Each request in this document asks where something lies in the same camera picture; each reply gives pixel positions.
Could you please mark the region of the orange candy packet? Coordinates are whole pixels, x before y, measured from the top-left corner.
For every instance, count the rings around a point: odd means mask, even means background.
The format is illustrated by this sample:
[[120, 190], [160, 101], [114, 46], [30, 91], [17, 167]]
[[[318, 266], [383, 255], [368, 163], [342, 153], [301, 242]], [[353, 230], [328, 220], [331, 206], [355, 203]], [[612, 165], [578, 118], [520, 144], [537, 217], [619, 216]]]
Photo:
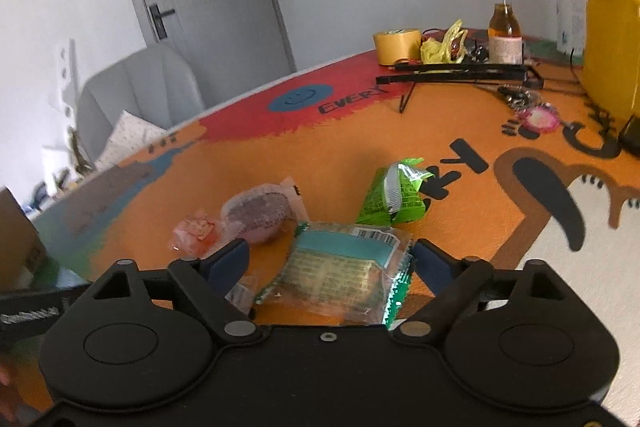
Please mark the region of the orange candy packet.
[[221, 225], [200, 210], [186, 216], [172, 230], [170, 247], [192, 257], [205, 257], [218, 242]]

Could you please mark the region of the pink round cake pack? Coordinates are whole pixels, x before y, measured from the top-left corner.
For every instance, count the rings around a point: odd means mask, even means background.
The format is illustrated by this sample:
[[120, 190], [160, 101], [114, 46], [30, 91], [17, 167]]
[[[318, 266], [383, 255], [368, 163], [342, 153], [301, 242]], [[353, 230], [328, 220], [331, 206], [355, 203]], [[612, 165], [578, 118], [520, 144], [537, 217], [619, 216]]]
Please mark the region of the pink round cake pack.
[[266, 243], [278, 236], [286, 221], [306, 222], [308, 212], [295, 181], [265, 183], [231, 197], [222, 205], [221, 221], [238, 239]]

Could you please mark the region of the teal cracker pack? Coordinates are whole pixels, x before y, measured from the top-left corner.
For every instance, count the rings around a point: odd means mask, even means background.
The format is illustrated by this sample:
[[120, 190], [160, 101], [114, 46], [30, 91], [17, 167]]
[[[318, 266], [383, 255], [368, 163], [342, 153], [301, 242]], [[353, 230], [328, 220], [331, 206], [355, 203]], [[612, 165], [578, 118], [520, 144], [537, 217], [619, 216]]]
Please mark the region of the teal cracker pack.
[[303, 222], [256, 303], [388, 327], [408, 294], [411, 246], [411, 234], [401, 229]]

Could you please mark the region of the small green snack pouch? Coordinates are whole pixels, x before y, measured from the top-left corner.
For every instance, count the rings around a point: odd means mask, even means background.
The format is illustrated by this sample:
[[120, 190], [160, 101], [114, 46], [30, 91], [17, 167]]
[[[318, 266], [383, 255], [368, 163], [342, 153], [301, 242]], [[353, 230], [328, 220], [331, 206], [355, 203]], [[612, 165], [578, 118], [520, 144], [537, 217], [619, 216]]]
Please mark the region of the small green snack pouch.
[[420, 166], [422, 161], [422, 157], [404, 158], [376, 170], [360, 207], [357, 223], [393, 227], [421, 220], [426, 206], [420, 188], [434, 176]]

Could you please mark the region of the brown cardboard box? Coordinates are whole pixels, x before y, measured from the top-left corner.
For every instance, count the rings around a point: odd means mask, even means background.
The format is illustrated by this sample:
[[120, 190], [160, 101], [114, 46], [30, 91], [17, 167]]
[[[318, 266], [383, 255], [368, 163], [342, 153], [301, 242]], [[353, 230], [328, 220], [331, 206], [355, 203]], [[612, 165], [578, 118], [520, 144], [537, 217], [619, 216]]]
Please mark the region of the brown cardboard box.
[[0, 205], [0, 287], [26, 289], [46, 261], [47, 251], [32, 221], [5, 187]]

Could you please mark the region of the colourful cartoon table mat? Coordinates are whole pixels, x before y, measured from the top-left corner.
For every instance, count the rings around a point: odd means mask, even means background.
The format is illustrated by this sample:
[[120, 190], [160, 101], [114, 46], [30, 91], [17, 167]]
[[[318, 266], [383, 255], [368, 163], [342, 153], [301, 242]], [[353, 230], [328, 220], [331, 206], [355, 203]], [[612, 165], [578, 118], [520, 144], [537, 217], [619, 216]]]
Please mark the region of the colourful cartoon table mat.
[[191, 213], [217, 216], [236, 194], [292, 179], [312, 220], [352, 223], [378, 169], [416, 158], [431, 178], [410, 233], [500, 268], [552, 265], [620, 346], [606, 404], [637, 424], [639, 161], [618, 143], [623, 121], [576, 94], [574, 72], [539, 72], [562, 119], [545, 134], [486, 90], [380, 87], [372, 53], [347, 57], [212, 110], [76, 188], [35, 225], [49, 255], [86, 279], [119, 258], [161, 268]]

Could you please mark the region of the white dotted pillow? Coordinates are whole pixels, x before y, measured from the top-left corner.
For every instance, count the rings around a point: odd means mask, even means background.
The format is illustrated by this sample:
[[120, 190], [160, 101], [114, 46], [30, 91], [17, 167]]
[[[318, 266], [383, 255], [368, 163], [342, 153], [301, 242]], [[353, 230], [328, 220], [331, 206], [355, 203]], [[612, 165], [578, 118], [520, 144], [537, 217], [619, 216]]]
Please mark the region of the white dotted pillow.
[[94, 162], [96, 170], [110, 169], [140, 148], [163, 138], [165, 133], [165, 129], [124, 110], [116, 121], [104, 150]]

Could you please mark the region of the grey upholstered chair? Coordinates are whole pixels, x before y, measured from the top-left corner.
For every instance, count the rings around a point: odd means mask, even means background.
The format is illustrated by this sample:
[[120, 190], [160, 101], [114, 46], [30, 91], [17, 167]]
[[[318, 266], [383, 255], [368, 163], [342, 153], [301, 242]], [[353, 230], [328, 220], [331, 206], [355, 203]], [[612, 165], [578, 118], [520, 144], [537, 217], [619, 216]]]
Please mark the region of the grey upholstered chair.
[[167, 44], [154, 44], [85, 82], [76, 109], [78, 140], [95, 161], [124, 112], [171, 129], [204, 109], [190, 65]]

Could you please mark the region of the black folding stand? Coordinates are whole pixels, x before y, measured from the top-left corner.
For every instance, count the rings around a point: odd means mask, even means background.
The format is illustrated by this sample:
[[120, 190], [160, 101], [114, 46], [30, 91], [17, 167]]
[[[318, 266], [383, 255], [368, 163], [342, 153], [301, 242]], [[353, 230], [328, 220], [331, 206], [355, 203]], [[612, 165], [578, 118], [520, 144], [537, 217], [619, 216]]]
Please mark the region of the black folding stand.
[[401, 97], [399, 110], [403, 112], [412, 97], [418, 83], [470, 84], [471, 86], [496, 87], [506, 83], [506, 89], [541, 90], [544, 78], [528, 65], [460, 63], [460, 64], [395, 64], [390, 73], [375, 77], [378, 87], [394, 83], [409, 83], [409, 91]]

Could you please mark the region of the yellow tape roll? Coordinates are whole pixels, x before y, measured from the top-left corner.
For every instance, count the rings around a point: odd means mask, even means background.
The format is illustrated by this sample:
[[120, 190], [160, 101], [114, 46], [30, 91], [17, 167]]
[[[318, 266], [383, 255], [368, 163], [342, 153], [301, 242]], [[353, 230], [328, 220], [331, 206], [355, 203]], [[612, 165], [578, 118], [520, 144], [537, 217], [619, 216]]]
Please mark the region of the yellow tape roll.
[[373, 35], [376, 59], [381, 66], [393, 66], [398, 61], [420, 61], [422, 32], [418, 28], [401, 28]]

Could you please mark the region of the white perforated foam board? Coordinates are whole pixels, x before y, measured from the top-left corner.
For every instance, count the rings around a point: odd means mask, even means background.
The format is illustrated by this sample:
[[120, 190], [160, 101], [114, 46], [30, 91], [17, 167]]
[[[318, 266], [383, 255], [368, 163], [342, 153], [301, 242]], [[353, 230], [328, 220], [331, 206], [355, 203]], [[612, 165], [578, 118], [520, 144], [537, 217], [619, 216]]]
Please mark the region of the white perforated foam board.
[[55, 78], [50, 105], [61, 115], [64, 129], [75, 127], [79, 96], [75, 41], [67, 38], [54, 52]]

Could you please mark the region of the small amber glass bottle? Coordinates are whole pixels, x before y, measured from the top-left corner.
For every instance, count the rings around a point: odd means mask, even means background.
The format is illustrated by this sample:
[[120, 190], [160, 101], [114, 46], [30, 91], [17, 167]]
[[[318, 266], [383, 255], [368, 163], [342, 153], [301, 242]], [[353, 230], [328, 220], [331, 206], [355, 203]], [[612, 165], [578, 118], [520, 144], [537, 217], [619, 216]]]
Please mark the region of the small amber glass bottle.
[[494, 0], [494, 14], [488, 25], [489, 62], [521, 65], [523, 38], [511, 0]]

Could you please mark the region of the yellow bread bag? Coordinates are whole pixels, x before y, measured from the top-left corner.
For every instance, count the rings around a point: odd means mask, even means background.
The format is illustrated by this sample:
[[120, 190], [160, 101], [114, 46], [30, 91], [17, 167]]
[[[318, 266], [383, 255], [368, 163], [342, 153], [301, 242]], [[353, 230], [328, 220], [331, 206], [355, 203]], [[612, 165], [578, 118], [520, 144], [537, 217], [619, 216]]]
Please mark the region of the yellow bread bag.
[[582, 87], [617, 119], [639, 114], [639, 0], [587, 0]]

